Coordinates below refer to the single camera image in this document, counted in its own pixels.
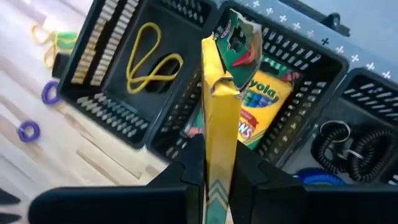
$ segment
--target black coiled cord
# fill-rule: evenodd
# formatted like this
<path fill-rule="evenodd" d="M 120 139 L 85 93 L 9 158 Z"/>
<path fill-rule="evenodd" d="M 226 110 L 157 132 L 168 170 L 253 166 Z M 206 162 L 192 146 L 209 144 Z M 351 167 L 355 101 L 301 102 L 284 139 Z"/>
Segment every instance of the black coiled cord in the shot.
<path fill-rule="evenodd" d="M 396 137 L 390 129 L 377 129 L 355 141 L 352 150 L 363 155 L 363 159 L 348 154 L 349 176 L 357 182 L 372 181 L 392 157 L 397 147 Z"/>
<path fill-rule="evenodd" d="M 357 182 L 370 182 L 380 173 L 392 157 L 397 147 L 396 133 L 390 129 L 375 129 L 365 135 L 353 139 L 346 159 L 341 158 L 344 143 L 335 143 L 349 135 L 346 127 L 335 127 L 327 134 L 320 136 L 311 153 L 313 158 L 327 171 L 337 174 L 348 172 Z M 333 153 L 328 159 L 326 151 Z"/>
<path fill-rule="evenodd" d="M 312 157 L 327 171 L 332 174 L 338 174 L 339 172 L 346 172 L 345 163 L 341 158 L 337 156 L 338 152 L 341 151 L 340 143 L 334 143 L 338 139 L 343 139 L 347 136 L 348 130 L 345 127 L 337 127 L 331 130 L 328 134 L 322 137 L 322 140 L 318 142 L 316 146 L 311 148 Z M 325 156 L 326 151 L 330 150 L 333 152 L 333 159 L 329 159 Z"/>

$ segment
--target white cross pattern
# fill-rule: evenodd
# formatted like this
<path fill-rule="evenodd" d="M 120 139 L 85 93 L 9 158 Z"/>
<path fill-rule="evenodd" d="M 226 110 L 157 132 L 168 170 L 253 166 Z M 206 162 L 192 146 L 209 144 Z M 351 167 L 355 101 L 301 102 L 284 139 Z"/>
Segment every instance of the white cross pattern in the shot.
<path fill-rule="evenodd" d="M 391 78 L 391 73 L 390 73 L 390 71 L 383 72 L 382 74 L 383 74 L 383 77 L 384 77 L 384 78 Z"/>
<path fill-rule="evenodd" d="M 254 1 L 253 2 L 253 7 L 258 7 L 258 6 L 260 6 L 260 1 Z"/>
<path fill-rule="evenodd" d="M 373 62 L 372 63 L 367 63 L 366 66 L 367 66 L 368 70 L 374 70 L 374 63 Z"/>
<path fill-rule="evenodd" d="M 272 10 L 272 8 L 267 8 L 267 16 L 271 15 L 272 13 L 274 13 L 274 10 Z"/>
<path fill-rule="evenodd" d="M 344 53 L 344 46 L 340 46 L 336 48 L 337 53 L 342 54 Z"/>
<path fill-rule="evenodd" d="M 308 37 L 313 37 L 315 35 L 315 30 L 310 30 L 307 32 Z"/>
<path fill-rule="evenodd" d="M 285 15 L 279 16 L 280 22 L 285 22 L 287 20 L 287 17 Z"/>
<path fill-rule="evenodd" d="M 294 26 L 294 30 L 298 30 L 298 29 L 300 29 L 301 27 L 300 27 L 300 23 L 299 22 L 297 22 L 297 23 L 293 23 L 293 26 Z"/>
<path fill-rule="evenodd" d="M 359 55 L 352 55 L 351 58 L 353 62 L 359 61 Z"/>

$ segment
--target black plastic holder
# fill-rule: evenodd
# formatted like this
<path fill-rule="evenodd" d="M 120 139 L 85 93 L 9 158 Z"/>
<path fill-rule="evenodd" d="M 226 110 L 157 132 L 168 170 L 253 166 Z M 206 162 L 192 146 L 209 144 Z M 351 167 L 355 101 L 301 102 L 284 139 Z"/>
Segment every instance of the black plastic holder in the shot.
<path fill-rule="evenodd" d="M 285 161 L 295 145 L 309 134 L 314 124 L 313 119 L 343 79 L 348 63 L 321 45 L 232 1 L 221 5 L 215 33 L 219 32 L 219 27 L 226 27 L 226 13 L 230 8 L 262 25 L 263 54 L 266 57 L 303 74 L 303 78 L 295 83 L 293 93 L 254 149 L 273 164 Z M 194 75 L 188 82 L 180 85 L 173 100 L 167 103 L 151 132 L 147 148 L 166 160 L 177 159 L 190 140 L 184 133 L 184 127 L 200 98 L 201 75 Z"/>
<path fill-rule="evenodd" d="M 206 0 L 94 1 L 60 82 L 62 98 L 132 147 L 141 148 L 174 90 L 197 69 L 200 40 L 210 34 L 215 12 L 215 4 Z M 184 63 L 174 80 L 150 81 L 139 93 L 129 94 L 126 67 L 137 32 L 147 22 L 159 26 L 160 44 L 134 78 L 149 75 L 168 54 L 180 54 Z M 157 38 L 153 29 L 143 31 L 132 67 Z M 179 67 L 165 66 L 160 71 L 170 74 L 160 75 L 171 75 Z"/>
<path fill-rule="evenodd" d="M 306 157 L 308 164 L 316 164 L 311 157 L 310 148 L 316 147 L 315 140 L 320 134 L 320 126 L 327 121 L 342 121 L 352 128 L 354 133 L 366 133 L 374 128 L 390 128 L 398 133 L 398 85 L 379 75 L 357 68 L 350 71 L 344 82 L 336 90 L 333 98 L 316 118 L 312 127 L 312 138 L 297 145 L 292 152 L 286 171 L 301 169 Z M 396 173 L 398 166 L 398 151 L 393 153 L 389 162 L 380 170 L 372 181 L 374 184 L 386 184 Z"/>

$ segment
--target chevron pattern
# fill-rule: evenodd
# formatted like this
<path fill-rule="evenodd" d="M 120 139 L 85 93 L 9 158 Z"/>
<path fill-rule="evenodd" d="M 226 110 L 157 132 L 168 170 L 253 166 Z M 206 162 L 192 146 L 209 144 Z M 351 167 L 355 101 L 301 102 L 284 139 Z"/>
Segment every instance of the chevron pattern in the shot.
<path fill-rule="evenodd" d="M 228 193 L 220 180 L 215 180 L 207 194 L 206 224 L 223 223 L 228 208 Z"/>

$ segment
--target crayola logo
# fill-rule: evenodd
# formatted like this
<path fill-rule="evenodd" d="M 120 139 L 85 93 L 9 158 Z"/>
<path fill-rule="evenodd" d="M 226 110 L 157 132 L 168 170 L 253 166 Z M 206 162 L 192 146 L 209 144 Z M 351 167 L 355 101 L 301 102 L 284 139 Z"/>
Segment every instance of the crayola logo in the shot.
<path fill-rule="evenodd" d="M 271 100 L 275 99 L 275 97 L 276 97 L 276 91 L 273 90 L 270 85 L 264 85 L 255 80 L 251 80 L 249 88 L 253 88 L 253 87 L 255 87 L 256 90 L 261 91 L 263 94 L 268 96 Z"/>

